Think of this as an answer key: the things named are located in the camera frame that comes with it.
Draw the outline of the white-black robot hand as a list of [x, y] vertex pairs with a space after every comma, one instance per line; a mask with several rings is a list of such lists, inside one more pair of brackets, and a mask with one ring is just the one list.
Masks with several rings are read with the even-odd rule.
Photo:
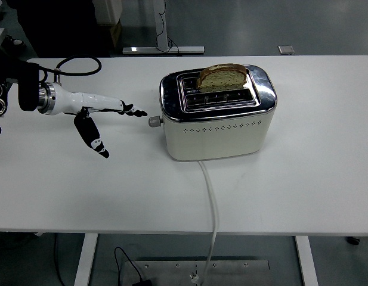
[[103, 95], [84, 92], [69, 92], [59, 84], [46, 83], [44, 102], [39, 104], [38, 111], [50, 116], [64, 113], [74, 115], [74, 125], [84, 143], [104, 158], [109, 157], [100, 133], [90, 114], [93, 112], [114, 112], [120, 115], [146, 117], [147, 112], [133, 104]]

